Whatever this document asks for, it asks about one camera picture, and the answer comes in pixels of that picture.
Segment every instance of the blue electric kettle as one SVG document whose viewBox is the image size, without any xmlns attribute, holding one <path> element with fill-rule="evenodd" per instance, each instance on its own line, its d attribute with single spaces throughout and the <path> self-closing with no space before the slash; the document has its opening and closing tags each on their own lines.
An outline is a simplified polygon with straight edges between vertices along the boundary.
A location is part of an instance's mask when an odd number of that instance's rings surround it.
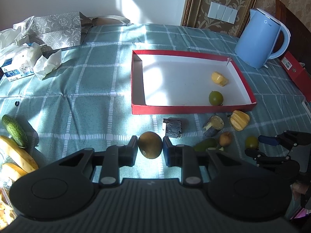
<svg viewBox="0 0 311 233">
<path fill-rule="evenodd" d="M 261 68 L 267 60 L 281 56 L 290 43 L 290 31 L 269 13 L 261 9 L 250 9 L 250 20 L 234 49 L 246 64 Z M 284 34 L 281 48 L 272 53 L 280 31 Z"/>
</svg>

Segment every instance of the kettle lid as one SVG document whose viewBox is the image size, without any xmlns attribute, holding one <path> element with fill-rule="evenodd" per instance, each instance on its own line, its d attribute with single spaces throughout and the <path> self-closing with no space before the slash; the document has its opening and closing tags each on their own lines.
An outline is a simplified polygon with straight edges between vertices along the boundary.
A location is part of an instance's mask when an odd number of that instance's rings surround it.
<svg viewBox="0 0 311 233">
<path fill-rule="evenodd" d="M 271 20 L 273 20 L 274 22 L 276 22 L 277 24 L 279 24 L 279 25 L 281 24 L 279 20 L 277 20 L 274 16 L 270 15 L 268 12 L 266 12 L 266 11 L 264 11 L 264 10 L 262 10 L 262 9 L 259 9 L 259 8 L 257 8 L 257 10 L 258 10 L 259 12 L 261 12 L 262 14 L 264 14 L 266 17 L 268 17 L 268 18 L 270 18 Z"/>
</svg>

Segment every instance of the teal plaid tablecloth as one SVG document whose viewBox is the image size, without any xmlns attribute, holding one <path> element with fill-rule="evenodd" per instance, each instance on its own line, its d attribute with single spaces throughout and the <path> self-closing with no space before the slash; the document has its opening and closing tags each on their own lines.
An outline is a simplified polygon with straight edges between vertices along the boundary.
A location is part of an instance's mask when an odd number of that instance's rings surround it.
<svg viewBox="0 0 311 233">
<path fill-rule="evenodd" d="M 232 56 L 257 99 L 250 124 L 235 132 L 227 114 L 223 131 L 234 141 L 227 148 L 233 156 L 254 163 L 244 154 L 249 135 L 273 136 L 283 130 L 311 131 L 301 101 L 303 96 L 278 60 L 268 69 L 256 70 L 234 53 L 237 38 L 210 30 L 169 25 L 100 26 L 92 28 L 81 46 L 62 51 L 63 64 L 39 81 L 35 76 L 0 81 L 0 115 L 16 117 L 31 141 L 29 153 L 44 166 L 85 147 L 103 151 L 113 144 L 126 144 L 132 135 L 155 131 L 163 136 L 162 120 L 178 117 L 184 122 L 183 137 L 173 144 L 194 145 L 202 140 L 202 125 L 213 115 L 132 115 L 130 70 L 134 49 L 166 49 Z M 1 134 L 7 135 L 3 127 Z M 285 155 L 285 149 L 261 145 L 269 156 Z M 179 168 L 167 168 L 163 155 L 155 160 L 137 154 L 136 165 L 123 167 L 121 177 L 180 177 Z"/>
</svg>

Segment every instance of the gray patterned bag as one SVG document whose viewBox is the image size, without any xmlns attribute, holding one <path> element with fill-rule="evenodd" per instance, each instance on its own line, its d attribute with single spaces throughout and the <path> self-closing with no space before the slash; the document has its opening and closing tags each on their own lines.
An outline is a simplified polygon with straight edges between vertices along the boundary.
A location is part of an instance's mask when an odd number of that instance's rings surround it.
<svg viewBox="0 0 311 233">
<path fill-rule="evenodd" d="M 13 25 L 21 26 L 21 38 L 28 35 L 29 42 L 42 45 L 42 52 L 80 45 L 92 21 L 81 12 L 71 12 L 44 17 L 29 17 Z"/>
</svg>

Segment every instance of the light switch panel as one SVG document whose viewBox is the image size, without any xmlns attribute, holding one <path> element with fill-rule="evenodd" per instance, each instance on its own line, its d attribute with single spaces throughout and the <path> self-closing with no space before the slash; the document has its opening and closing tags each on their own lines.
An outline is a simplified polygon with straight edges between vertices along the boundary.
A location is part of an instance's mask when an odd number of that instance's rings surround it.
<svg viewBox="0 0 311 233">
<path fill-rule="evenodd" d="M 211 2 L 207 17 L 216 19 L 219 3 Z"/>
<path fill-rule="evenodd" d="M 216 19 L 221 20 L 222 16 L 224 15 L 225 10 L 226 10 L 226 6 L 220 4 L 217 14 L 216 14 Z"/>
<path fill-rule="evenodd" d="M 232 9 L 228 23 L 235 23 L 235 18 L 236 18 L 237 13 L 238 13 L 238 11 L 236 9 Z"/>
<path fill-rule="evenodd" d="M 222 16 L 221 21 L 229 22 L 229 17 L 230 17 L 230 15 L 231 15 L 231 12 L 232 12 L 232 8 L 226 7 L 225 12 L 224 12 L 224 14 L 223 14 L 223 16 Z"/>
</svg>

